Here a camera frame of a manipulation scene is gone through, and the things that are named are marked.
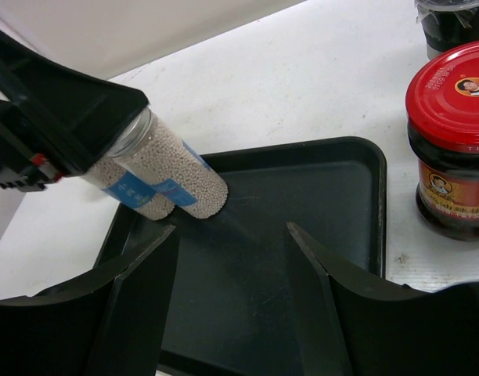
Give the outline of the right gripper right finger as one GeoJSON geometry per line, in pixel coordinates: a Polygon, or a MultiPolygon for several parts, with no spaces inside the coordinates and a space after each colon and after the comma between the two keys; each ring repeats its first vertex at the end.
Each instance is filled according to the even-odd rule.
{"type": "Polygon", "coordinates": [[[479,375],[479,281],[428,293],[285,232],[306,375],[479,375]]]}

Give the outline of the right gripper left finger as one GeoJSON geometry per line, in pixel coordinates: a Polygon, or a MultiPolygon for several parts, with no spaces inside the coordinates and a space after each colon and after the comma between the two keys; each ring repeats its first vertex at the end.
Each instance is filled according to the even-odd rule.
{"type": "Polygon", "coordinates": [[[154,375],[176,228],[35,296],[0,300],[0,375],[154,375]]]}

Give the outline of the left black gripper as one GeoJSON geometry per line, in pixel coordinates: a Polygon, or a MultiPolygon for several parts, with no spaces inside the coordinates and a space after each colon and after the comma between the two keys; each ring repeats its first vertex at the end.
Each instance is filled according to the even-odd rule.
{"type": "Polygon", "coordinates": [[[148,106],[146,95],[94,78],[0,29],[0,188],[39,192],[84,175],[148,106]]]}

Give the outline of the blue label sago bottle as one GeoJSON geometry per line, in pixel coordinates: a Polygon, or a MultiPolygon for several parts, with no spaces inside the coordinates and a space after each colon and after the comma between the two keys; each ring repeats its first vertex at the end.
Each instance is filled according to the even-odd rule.
{"type": "Polygon", "coordinates": [[[148,108],[123,131],[108,155],[197,219],[217,214],[227,201],[225,180],[148,108]]]}
{"type": "Polygon", "coordinates": [[[109,157],[97,161],[82,179],[152,221],[164,219],[175,208],[165,196],[109,157]]]}

